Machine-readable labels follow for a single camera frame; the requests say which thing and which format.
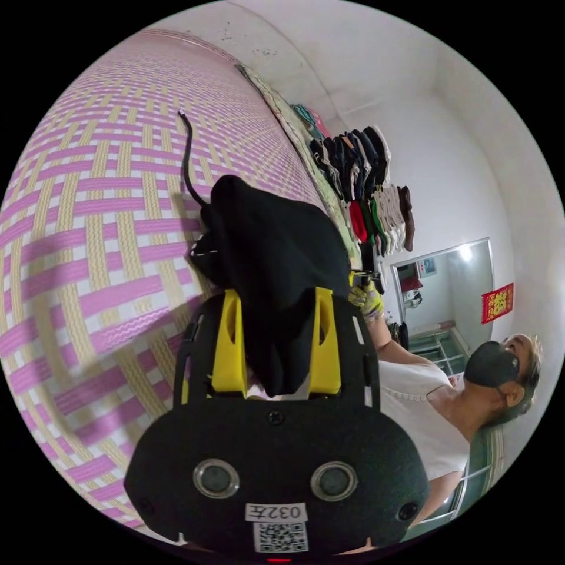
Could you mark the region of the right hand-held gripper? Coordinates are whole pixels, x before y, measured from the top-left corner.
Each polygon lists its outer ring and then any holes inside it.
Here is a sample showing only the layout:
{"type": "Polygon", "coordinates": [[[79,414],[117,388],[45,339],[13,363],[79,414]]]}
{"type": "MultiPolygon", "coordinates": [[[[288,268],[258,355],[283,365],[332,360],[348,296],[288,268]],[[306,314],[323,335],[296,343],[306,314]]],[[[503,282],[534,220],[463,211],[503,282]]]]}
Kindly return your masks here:
{"type": "Polygon", "coordinates": [[[372,282],[379,293],[383,292],[381,274],[374,271],[359,271],[354,270],[350,272],[350,287],[365,286],[372,282]]]}

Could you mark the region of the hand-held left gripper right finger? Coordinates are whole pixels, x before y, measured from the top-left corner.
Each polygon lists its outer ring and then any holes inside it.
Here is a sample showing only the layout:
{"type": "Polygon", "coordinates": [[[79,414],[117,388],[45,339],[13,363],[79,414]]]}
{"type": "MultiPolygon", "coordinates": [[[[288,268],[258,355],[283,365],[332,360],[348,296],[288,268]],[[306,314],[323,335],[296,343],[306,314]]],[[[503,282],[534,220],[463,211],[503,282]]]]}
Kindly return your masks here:
{"type": "Polygon", "coordinates": [[[340,356],[333,292],[321,287],[315,289],[309,378],[309,396],[336,396],[340,392],[340,356]]]}

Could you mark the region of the person's right hand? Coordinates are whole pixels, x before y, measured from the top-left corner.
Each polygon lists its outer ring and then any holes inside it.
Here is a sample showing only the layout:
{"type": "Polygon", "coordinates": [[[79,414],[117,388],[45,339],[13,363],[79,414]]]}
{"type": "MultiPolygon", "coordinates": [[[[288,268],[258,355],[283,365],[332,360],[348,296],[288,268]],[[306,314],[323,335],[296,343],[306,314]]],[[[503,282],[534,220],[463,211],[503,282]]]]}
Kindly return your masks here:
{"type": "Polygon", "coordinates": [[[367,321],[381,319],[384,315],[384,302],[374,281],[351,288],[348,301],[357,307],[367,321]]]}

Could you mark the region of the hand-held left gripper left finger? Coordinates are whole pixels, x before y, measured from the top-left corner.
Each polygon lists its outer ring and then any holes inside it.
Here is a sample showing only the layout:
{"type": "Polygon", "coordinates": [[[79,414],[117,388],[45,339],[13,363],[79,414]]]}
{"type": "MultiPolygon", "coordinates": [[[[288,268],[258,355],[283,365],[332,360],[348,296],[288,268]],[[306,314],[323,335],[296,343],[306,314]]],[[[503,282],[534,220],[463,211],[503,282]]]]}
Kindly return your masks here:
{"type": "Polygon", "coordinates": [[[248,391],[242,305],[234,290],[224,294],[211,385],[220,394],[246,396],[248,391]]]}

